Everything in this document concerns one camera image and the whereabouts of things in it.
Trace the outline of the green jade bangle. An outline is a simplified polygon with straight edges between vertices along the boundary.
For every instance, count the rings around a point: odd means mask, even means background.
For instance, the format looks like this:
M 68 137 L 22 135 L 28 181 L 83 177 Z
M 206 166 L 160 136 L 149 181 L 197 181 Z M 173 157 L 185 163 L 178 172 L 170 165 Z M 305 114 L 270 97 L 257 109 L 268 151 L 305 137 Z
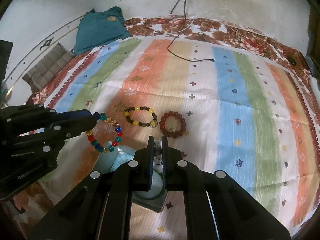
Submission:
M 164 191 L 163 175 L 153 170 L 151 189 L 149 191 L 135 191 L 134 194 L 142 200 L 154 200 L 161 197 Z

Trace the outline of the silver metal tin box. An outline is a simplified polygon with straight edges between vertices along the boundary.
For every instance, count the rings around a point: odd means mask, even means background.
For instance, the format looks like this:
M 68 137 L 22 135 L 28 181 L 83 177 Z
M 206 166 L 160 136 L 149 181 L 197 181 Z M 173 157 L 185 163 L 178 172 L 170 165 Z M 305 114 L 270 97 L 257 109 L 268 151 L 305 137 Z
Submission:
M 129 146 L 118 146 L 113 152 L 102 153 L 95 163 L 94 169 L 102 174 L 116 171 L 121 165 L 129 166 L 131 162 L 138 163 L 136 167 L 130 167 L 130 174 L 124 179 L 124 183 L 131 185 L 133 189 L 132 201 L 146 209 L 160 213 L 165 206 L 167 200 L 167 190 L 164 194 L 154 200 L 142 200 L 138 198 L 135 191 L 149 191 L 152 184 L 152 173 L 156 170 L 163 175 L 163 159 L 162 159 L 162 143 L 155 140 L 152 143 L 153 149 L 149 152 L 150 147 L 141 149 L 140 152 L 144 153 L 144 159 L 139 158 L 136 160 L 136 150 Z

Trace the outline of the teal pillow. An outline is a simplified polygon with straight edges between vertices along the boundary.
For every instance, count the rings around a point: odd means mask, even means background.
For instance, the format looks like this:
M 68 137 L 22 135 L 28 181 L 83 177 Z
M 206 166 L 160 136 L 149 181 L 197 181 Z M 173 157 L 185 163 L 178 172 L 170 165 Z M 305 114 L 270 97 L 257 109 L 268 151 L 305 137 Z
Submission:
M 73 54 L 76 56 L 95 47 L 130 37 L 124 22 L 120 7 L 112 7 L 104 12 L 86 13 L 78 26 Z

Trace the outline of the white rolled object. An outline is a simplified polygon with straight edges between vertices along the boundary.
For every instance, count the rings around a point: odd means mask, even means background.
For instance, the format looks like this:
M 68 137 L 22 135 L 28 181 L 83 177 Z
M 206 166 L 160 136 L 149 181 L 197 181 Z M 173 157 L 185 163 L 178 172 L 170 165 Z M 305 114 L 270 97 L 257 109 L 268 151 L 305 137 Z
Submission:
M 319 100 L 320 97 L 320 91 L 319 91 L 319 86 L 317 79 L 315 77 L 310 76 L 309 77 L 309 85 L 311 87 L 311 90 L 317 100 Z

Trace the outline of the small black object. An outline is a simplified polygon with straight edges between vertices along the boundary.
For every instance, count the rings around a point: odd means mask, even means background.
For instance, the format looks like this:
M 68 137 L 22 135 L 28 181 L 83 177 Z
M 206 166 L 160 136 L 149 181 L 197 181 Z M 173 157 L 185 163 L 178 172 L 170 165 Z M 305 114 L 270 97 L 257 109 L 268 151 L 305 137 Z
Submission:
M 295 61 L 292 57 L 288 56 L 288 57 L 287 57 L 287 60 L 289 61 L 289 63 L 290 63 L 291 65 L 293 65 L 293 66 L 296 65 L 296 61 Z

